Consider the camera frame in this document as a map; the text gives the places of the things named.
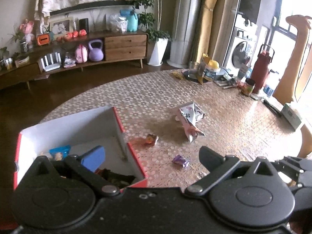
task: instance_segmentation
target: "washing machine door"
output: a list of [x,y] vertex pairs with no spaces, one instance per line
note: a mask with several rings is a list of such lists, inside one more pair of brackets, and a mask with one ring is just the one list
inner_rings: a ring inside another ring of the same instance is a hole
[[234,68],[240,68],[241,64],[247,65],[252,58],[252,46],[247,41],[240,42],[232,53],[232,65]]

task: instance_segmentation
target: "pink backpack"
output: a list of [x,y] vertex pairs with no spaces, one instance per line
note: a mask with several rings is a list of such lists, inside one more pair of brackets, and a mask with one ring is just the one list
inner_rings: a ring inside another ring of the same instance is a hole
[[75,55],[77,63],[86,62],[88,60],[88,49],[80,44],[76,49]]

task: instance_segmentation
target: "red and white box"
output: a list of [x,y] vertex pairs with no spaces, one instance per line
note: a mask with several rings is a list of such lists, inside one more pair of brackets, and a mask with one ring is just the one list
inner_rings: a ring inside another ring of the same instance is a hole
[[71,146],[69,155],[103,146],[105,161],[100,169],[133,175],[136,178],[131,187],[147,187],[147,175],[131,144],[124,141],[124,127],[115,107],[99,107],[22,130],[15,154],[18,171],[14,173],[14,189],[37,156],[65,145]]

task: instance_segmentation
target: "dark brown floor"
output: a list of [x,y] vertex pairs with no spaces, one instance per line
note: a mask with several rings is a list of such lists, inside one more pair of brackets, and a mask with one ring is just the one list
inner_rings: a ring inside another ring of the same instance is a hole
[[70,98],[91,88],[120,78],[146,72],[172,69],[137,62],[118,62],[73,69],[50,75],[48,79],[31,81],[0,90],[0,226],[13,220],[10,213],[14,155],[18,133],[40,122],[48,113]]

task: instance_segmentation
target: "wooden drawer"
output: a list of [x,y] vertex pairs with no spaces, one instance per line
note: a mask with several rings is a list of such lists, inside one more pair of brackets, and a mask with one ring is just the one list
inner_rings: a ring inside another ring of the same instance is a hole
[[146,35],[127,35],[105,38],[105,49],[146,46]]
[[38,63],[25,65],[0,76],[0,89],[34,79],[40,74]]
[[118,60],[118,59],[143,59],[145,58],[145,46],[123,47],[105,50],[105,60]]

